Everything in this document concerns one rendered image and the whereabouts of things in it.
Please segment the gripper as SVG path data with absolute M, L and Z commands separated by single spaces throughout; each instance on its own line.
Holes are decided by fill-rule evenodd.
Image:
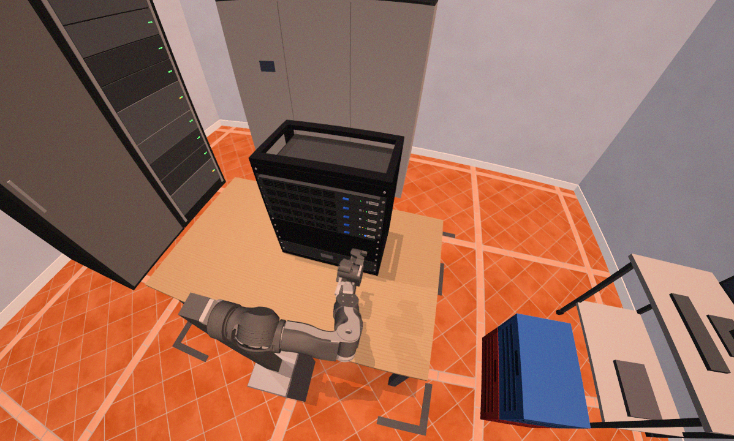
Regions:
M 362 276 L 363 276 L 363 268 L 364 268 L 364 256 L 367 255 L 366 251 L 363 251 L 362 249 L 351 249 L 351 258 L 350 260 L 342 259 L 341 262 L 338 265 L 338 273 L 336 277 L 336 282 L 351 282 L 351 285 L 356 285 L 356 287 L 360 286 Z M 363 255 L 363 256 L 361 256 Z M 358 258 L 358 259 L 357 259 Z M 335 290 L 338 288 L 338 285 Z

